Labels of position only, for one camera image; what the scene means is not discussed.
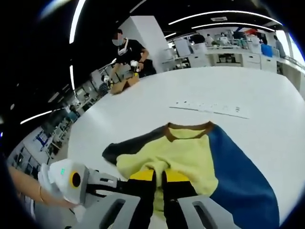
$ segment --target blue fabric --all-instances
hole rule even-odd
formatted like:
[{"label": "blue fabric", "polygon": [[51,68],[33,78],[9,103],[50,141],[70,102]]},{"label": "blue fabric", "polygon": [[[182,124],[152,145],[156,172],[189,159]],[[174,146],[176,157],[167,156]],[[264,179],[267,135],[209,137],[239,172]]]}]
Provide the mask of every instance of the blue fabric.
[{"label": "blue fabric", "polygon": [[269,56],[269,57],[273,56],[272,47],[270,45],[261,44],[261,49],[262,49],[262,54],[263,55]]},{"label": "blue fabric", "polygon": [[277,200],[263,174],[219,126],[208,136],[219,181],[211,199],[242,229],[279,228]]}]

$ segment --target white table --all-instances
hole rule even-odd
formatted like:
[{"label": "white table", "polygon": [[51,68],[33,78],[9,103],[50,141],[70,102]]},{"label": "white table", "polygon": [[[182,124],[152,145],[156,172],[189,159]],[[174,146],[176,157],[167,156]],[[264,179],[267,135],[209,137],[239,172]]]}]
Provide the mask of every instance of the white table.
[{"label": "white table", "polygon": [[[177,100],[214,101],[248,107],[250,119],[168,108]],[[141,79],[119,95],[106,95],[73,125],[68,158],[121,177],[103,150],[167,122],[218,124],[254,162],[272,186],[281,222],[305,184],[305,102],[289,80],[240,67],[204,67]],[[156,217],[151,228],[166,228]]]}]

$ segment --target human hand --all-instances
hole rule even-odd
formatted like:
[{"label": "human hand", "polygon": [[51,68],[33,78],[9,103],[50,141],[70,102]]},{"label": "human hand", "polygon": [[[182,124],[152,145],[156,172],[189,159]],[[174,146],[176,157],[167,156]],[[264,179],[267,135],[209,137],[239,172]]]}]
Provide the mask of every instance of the human hand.
[{"label": "human hand", "polygon": [[144,67],[144,64],[143,64],[143,63],[139,63],[139,64],[138,64],[139,72],[143,69],[143,67]]}]

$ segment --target man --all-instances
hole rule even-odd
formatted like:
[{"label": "man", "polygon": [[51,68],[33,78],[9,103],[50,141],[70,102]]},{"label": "man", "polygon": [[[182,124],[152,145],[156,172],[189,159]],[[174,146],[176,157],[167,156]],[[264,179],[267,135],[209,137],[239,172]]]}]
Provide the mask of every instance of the man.
[{"label": "man", "polygon": [[275,39],[275,48],[279,50],[280,57],[281,58],[285,58],[286,54],[285,54],[285,51],[284,51],[282,43],[278,40],[276,35],[274,35],[273,37]]},{"label": "man", "polygon": [[205,40],[206,45],[209,46],[209,47],[212,46],[213,41],[214,41],[214,39],[210,36],[210,34],[207,34],[207,38]]},{"label": "man", "polygon": [[137,61],[139,77],[156,74],[152,60],[147,59],[149,52],[137,40],[123,38],[122,30],[118,29],[113,36],[113,44],[118,46],[115,65],[110,74],[113,78],[121,64],[131,65],[131,61]]}]

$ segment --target white glove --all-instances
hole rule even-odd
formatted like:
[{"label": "white glove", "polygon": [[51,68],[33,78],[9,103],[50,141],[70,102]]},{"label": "white glove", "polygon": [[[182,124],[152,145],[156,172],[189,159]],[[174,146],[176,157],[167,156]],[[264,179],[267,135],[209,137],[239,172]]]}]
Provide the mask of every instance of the white glove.
[{"label": "white glove", "polygon": [[55,183],[55,179],[49,176],[49,169],[50,166],[47,164],[43,163],[41,165],[41,169],[38,173],[38,181],[45,190],[47,190],[53,197],[62,199],[63,195],[59,188],[57,187]]}]

